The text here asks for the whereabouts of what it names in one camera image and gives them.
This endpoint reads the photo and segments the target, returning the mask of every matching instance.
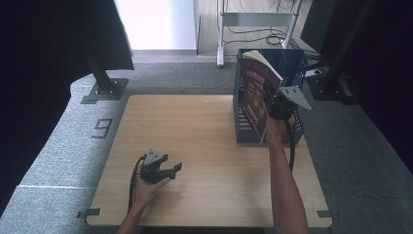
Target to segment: white wall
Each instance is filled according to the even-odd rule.
[[[197,49],[194,19],[199,18],[198,0],[115,0],[115,3],[132,50]]]

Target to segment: book cover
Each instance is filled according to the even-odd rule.
[[[267,122],[263,98],[269,93],[277,94],[282,78],[269,63],[261,60],[248,56],[240,58],[239,62],[244,83],[243,114],[262,142]]]

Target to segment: black curtain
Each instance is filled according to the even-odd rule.
[[[133,69],[112,0],[0,3],[0,214],[65,110],[71,83],[91,73],[81,38],[102,69]]]

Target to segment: blue crate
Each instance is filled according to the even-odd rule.
[[[239,59],[243,53],[252,50],[256,49],[239,49],[237,58]],[[282,86],[297,86],[302,89],[307,69],[307,59],[302,50],[261,49],[257,51],[260,51],[261,55],[263,55],[264,58],[278,71],[280,76],[282,76]],[[244,104],[244,86],[243,77],[241,76],[241,65],[239,62],[237,62],[233,103],[237,142],[259,143],[260,140],[258,136],[248,124],[242,111],[242,106]],[[301,136],[304,134],[304,127],[297,111],[294,115],[296,118],[294,142],[298,143]],[[288,138],[286,137],[283,142],[288,143]]]

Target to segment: gray carpet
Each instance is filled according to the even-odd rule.
[[[15,190],[0,233],[115,233],[116,227],[92,227],[77,214],[92,202],[128,97],[231,95],[235,69],[228,62],[224,68],[213,62],[137,63],[135,71],[108,72],[128,78],[128,86],[120,100],[97,104],[80,103],[94,84],[92,75],[73,83],[72,99]],[[313,107],[300,110],[305,136],[333,216],[330,230],[311,233],[413,233],[413,176],[387,140],[359,106],[314,101],[307,84],[303,93]],[[104,138],[93,137],[104,135],[94,128],[99,119],[112,120]]]

